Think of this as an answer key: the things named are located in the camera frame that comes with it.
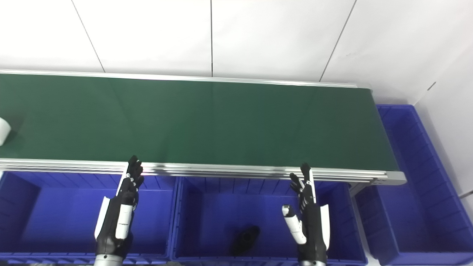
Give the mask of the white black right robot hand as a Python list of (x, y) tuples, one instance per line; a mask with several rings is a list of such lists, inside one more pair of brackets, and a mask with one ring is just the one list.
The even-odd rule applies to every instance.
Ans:
[(297, 194), (300, 216), (289, 204), (282, 206), (282, 215), (297, 244), (300, 266), (326, 266), (330, 244), (330, 213), (328, 204), (317, 201), (312, 168), (304, 162), (301, 167), (304, 179), (290, 173), (290, 188)]

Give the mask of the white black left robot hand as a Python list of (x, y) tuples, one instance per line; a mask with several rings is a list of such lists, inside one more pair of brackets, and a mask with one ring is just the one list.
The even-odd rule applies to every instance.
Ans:
[(144, 182), (142, 162), (133, 155), (124, 170), (116, 194), (104, 197), (100, 207), (94, 238), (95, 266), (121, 266), (132, 241), (132, 221), (139, 202), (140, 186)]

